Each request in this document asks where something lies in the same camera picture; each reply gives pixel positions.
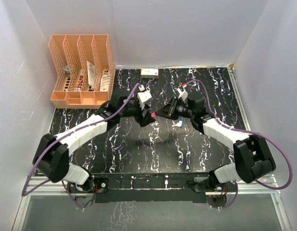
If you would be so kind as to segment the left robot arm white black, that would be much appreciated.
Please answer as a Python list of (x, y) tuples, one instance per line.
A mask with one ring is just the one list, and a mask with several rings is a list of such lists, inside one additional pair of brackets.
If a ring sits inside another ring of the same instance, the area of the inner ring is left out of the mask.
[(87, 120), (57, 135), (46, 134), (33, 159), (33, 165), (53, 182), (74, 183), (83, 192), (93, 189), (92, 174), (84, 167), (70, 163), (69, 158), (79, 147), (119, 124), (122, 117), (133, 117), (145, 127), (155, 120), (149, 112), (152, 96), (148, 91), (135, 97), (122, 96), (118, 102), (106, 101)]

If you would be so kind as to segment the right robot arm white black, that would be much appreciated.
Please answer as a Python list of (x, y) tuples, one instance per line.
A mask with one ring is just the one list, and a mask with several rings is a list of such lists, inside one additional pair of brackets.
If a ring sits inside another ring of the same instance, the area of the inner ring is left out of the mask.
[(155, 113), (171, 120), (189, 118), (193, 128), (216, 139), (234, 153), (234, 162), (209, 172), (209, 186), (220, 191), (230, 181), (252, 183), (273, 172), (276, 164), (266, 140), (258, 135), (233, 131), (220, 125), (205, 107), (204, 99), (177, 97)]

